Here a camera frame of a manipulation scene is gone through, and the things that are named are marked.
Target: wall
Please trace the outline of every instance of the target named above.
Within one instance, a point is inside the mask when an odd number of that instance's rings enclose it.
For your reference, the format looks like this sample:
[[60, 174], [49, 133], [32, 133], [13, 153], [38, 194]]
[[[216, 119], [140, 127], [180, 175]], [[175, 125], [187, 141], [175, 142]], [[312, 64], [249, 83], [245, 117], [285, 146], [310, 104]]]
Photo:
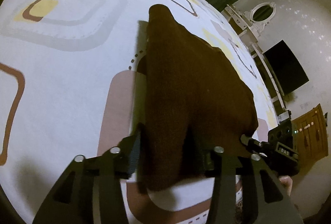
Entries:
[[[318, 103], [324, 113], [331, 112], [331, 13], [326, 7], [328, 3], [324, 5], [321, 0], [239, 0], [234, 5], [244, 12], [262, 2], [275, 2], [276, 14], [259, 37], [259, 46], [266, 51], [283, 39], [309, 78], [309, 82], [295, 90], [286, 102], [292, 118]], [[310, 171], [304, 171], [293, 180], [291, 196], [302, 217], [317, 213], [331, 192], [331, 156], [319, 160]]]

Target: wooden dresser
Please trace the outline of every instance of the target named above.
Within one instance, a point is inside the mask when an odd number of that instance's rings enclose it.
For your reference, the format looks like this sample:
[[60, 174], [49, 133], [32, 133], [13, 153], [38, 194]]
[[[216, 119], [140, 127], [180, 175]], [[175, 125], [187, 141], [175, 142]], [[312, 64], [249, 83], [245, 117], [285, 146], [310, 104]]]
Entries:
[[326, 124], [321, 105], [292, 120], [297, 127], [294, 139], [299, 153], [300, 166], [312, 164], [328, 155]]

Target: silver screw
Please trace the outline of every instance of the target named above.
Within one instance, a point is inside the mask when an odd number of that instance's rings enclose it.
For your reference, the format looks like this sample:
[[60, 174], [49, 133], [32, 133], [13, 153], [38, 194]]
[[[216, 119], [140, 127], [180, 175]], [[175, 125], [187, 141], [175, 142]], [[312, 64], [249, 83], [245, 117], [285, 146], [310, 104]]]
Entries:
[[224, 148], [217, 146], [217, 147], [214, 147], [214, 151], [217, 152], [217, 153], [223, 153]]
[[81, 162], [84, 159], [85, 159], [85, 157], [83, 155], [77, 155], [74, 160], [75, 160], [75, 162]]
[[259, 154], [252, 154], [251, 155], [251, 159], [252, 160], [255, 160], [255, 161], [259, 161], [259, 160], [261, 160], [261, 157], [260, 157]]
[[121, 149], [118, 147], [113, 147], [110, 149], [110, 153], [113, 153], [113, 154], [118, 154], [120, 152], [121, 152]]

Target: black tv screen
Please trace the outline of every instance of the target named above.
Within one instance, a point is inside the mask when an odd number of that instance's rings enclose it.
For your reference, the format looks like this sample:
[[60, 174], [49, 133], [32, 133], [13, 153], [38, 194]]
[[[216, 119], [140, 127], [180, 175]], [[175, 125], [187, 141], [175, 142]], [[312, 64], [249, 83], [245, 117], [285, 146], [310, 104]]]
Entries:
[[264, 53], [284, 95], [293, 92], [309, 81], [305, 71], [284, 40]]

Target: brown cloth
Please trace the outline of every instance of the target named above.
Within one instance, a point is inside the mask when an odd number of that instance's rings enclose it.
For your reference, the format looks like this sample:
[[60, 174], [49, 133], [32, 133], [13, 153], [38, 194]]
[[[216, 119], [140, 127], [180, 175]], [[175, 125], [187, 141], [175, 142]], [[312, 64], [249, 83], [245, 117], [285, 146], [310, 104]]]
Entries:
[[161, 190], [183, 178], [188, 130], [227, 155], [248, 157], [239, 139], [258, 127], [253, 94], [224, 53], [187, 31], [164, 5], [150, 7], [147, 37], [147, 187]]

